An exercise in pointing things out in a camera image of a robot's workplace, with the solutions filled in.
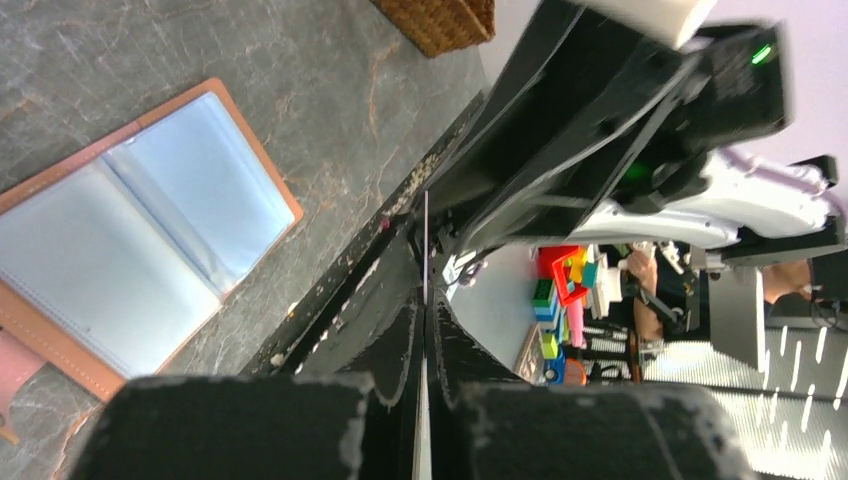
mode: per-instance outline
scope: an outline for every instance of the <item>green lego brick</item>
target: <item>green lego brick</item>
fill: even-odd
[[[583,282],[582,285],[586,288],[593,288],[595,282],[598,281],[598,264],[587,263],[583,267]]]
[[[556,296],[554,281],[543,278],[536,282],[536,291],[533,293],[533,307],[549,307]]]
[[[559,344],[553,333],[542,334],[542,358],[545,360],[556,360],[559,356]]]

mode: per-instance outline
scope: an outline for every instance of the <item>white wall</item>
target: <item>white wall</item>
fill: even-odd
[[[536,322],[533,291],[538,275],[527,245],[509,245],[489,255],[473,287],[451,299],[457,321],[495,358],[512,370]]]
[[[496,0],[494,40],[480,47],[483,68],[494,83],[539,0]],[[744,149],[792,163],[821,154],[835,155],[846,179],[836,188],[848,198],[848,0],[719,0],[712,20],[784,20],[790,64],[792,125]]]

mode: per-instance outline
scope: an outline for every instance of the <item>marble countertop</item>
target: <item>marble countertop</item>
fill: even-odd
[[[0,58],[0,191],[217,76],[304,207],[177,373],[237,373],[485,83],[476,49],[428,60],[368,0],[12,0]],[[98,409],[42,368],[0,478],[63,477]]]

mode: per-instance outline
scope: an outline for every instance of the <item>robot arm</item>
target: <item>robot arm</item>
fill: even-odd
[[[607,200],[574,231],[569,242],[674,239],[716,250],[739,243],[743,228],[772,239],[820,232],[830,217],[842,216],[844,210],[828,191],[835,179],[826,175],[812,165],[783,166],[758,158],[743,159],[728,150],[714,151],[693,177],[706,184],[702,192],[667,203],[660,200],[664,208],[647,214]]]

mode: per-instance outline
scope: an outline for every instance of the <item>lavender wall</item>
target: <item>lavender wall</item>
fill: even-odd
[[[480,47],[494,82],[539,0],[496,0],[495,39]],[[744,145],[745,150],[791,163],[829,153],[846,180],[837,187],[848,199],[848,0],[719,0],[712,20],[761,18],[786,22],[788,81],[794,122],[785,131]]]

